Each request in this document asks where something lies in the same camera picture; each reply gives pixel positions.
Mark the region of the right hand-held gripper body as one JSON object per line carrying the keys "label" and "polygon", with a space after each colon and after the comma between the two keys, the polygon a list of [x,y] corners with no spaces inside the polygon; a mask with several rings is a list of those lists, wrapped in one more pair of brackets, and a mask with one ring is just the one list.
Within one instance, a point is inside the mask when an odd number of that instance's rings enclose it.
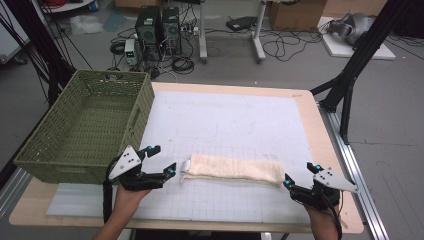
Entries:
{"label": "right hand-held gripper body", "polygon": [[292,200],[316,210],[326,210],[339,204],[341,191],[355,194],[360,192],[355,183],[348,181],[333,169],[311,169],[311,172],[311,188],[298,186],[289,178],[289,195]]}

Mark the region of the cream towel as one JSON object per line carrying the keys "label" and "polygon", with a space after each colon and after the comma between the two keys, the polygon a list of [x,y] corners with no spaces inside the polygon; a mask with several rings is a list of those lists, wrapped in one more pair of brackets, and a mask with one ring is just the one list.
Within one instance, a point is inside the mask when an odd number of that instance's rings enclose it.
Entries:
{"label": "cream towel", "polygon": [[181,165],[184,179],[243,180],[279,188],[284,182],[281,163],[193,154]]}

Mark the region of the person's left hand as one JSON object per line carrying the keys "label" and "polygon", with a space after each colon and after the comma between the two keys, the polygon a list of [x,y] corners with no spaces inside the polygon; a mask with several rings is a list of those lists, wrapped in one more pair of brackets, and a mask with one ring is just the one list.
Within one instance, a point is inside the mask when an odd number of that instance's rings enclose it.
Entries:
{"label": "person's left hand", "polygon": [[150,193],[150,190],[130,191],[122,185],[118,186],[115,197],[115,209],[137,209],[140,202]]}

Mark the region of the person's right hand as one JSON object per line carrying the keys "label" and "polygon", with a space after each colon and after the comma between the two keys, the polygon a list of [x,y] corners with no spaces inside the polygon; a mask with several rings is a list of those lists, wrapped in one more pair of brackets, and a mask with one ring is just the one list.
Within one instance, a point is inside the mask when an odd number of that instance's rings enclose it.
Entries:
{"label": "person's right hand", "polygon": [[310,218],[312,229],[328,229],[336,227],[334,215],[330,210],[317,210],[308,205],[305,205],[304,208]]}

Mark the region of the green woven plastic basket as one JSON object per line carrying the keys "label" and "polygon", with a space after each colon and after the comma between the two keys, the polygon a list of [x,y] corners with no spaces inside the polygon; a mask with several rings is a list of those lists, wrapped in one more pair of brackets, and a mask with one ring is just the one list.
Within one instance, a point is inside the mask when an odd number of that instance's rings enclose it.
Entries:
{"label": "green woven plastic basket", "polygon": [[154,98],[147,73],[78,70],[14,163],[42,182],[100,184],[113,158],[140,146]]}

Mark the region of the grey bench power supply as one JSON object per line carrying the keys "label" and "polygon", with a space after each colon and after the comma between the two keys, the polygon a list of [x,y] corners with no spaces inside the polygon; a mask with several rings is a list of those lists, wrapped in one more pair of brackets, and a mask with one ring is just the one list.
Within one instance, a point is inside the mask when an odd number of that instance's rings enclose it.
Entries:
{"label": "grey bench power supply", "polygon": [[126,56],[127,63],[130,66],[135,66],[138,63],[138,53],[136,41],[134,39],[125,40],[124,54]]}

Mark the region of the black computer tower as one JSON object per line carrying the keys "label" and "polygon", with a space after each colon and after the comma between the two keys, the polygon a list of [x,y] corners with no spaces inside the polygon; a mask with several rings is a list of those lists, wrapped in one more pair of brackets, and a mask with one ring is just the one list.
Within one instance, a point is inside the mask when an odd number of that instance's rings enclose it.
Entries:
{"label": "black computer tower", "polygon": [[181,34],[178,7],[164,7],[162,23],[166,39],[166,49],[173,55],[181,54]]}
{"label": "black computer tower", "polygon": [[143,58],[159,61],[162,42],[165,40],[159,7],[142,6],[135,29]]}

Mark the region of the white power strip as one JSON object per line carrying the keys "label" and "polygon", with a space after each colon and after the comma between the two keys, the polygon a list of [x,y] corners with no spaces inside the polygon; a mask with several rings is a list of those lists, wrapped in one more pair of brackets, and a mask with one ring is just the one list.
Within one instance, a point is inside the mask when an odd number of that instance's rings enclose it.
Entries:
{"label": "white power strip", "polygon": [[186,34],[189,34],[189,35],[193,35],[193,36],[198,36],[199,35],[199,28],[196,27],[196,26],[191,26],[191,25],[189,25],[189,26],[182,26],[180,28],[180,31],[181,32],[184,32]]}

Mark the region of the blue sheet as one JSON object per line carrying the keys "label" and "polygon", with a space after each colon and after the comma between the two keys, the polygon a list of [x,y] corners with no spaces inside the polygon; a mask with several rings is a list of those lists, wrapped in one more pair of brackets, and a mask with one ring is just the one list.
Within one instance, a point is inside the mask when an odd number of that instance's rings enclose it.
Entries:
{"label": "blue sheet", "polygon": [[126,24],[126,22],[127,18],[125,16],[119,12],[111,12],[103,24],[103,29],[106,32],[117,32]]}

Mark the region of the clear plastic bag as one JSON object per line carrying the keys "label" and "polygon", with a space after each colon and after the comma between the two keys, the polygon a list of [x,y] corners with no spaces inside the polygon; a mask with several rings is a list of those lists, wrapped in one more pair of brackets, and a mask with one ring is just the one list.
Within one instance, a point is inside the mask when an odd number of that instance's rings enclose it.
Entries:
{"label": "clear plastic bag", "polygon": [[95,16],[80,15],[70,19],[73,35],[95,34],[103,30],[103,25]]}

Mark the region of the grey robot part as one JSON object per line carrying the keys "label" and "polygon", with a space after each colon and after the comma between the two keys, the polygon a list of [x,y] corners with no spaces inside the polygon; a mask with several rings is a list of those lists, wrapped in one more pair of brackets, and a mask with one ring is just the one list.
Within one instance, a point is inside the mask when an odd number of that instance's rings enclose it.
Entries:
{"label": "grey robot part", "polygon": [[364,13],[347,13],[341,19],[331,20],[329,33],[336,33],[349,45],[353,46],[374,23],[374,19]]}

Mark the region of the large cardboard box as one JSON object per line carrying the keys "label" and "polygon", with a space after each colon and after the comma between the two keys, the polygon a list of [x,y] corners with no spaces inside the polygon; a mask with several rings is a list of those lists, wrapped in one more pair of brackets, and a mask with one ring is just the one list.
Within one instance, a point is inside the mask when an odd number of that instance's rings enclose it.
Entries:
{"label": "large cardboard box", "polygon": [[292,0],[273,2],[269,23],[275,31],[315,32],[327,0]]}

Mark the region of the black flat device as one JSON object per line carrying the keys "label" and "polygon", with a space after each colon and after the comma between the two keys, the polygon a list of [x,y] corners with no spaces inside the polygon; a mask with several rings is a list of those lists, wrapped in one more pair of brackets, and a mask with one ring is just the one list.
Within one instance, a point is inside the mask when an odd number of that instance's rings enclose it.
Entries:
{"label": "black flat device", "polygon": [[256,17],[245,16],[227,21],[226,26],[234,32],[239,32],[254,27],[256,21]]}

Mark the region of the white round table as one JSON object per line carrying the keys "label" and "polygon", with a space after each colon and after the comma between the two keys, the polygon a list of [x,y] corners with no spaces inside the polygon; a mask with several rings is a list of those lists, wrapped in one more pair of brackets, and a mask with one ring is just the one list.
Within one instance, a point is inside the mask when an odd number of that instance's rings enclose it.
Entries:
{"label": "white round table", "polygon": [[41,5],[40,8],[43,13],[60,13],[60,12],[67,12],[71,10],[76,10],[82,7],[88,7],[90,3],[92,3],[94,0],[82,0],[78,3],[71,3],[69,1],[66,1],[61,6],[44,6]]}

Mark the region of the white cabinet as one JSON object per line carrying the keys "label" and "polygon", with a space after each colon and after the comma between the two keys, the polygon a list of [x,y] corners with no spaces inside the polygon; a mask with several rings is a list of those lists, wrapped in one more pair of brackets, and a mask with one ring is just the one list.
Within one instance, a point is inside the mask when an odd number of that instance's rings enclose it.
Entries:
{"label": "white cabinet", "polygon": [[25,44],[29,42],[29,38],[9,8],[5,4],[0,4],[0,64],[6,64],[21,50],[21,46],[6,30],[1,21],[12,26]]}

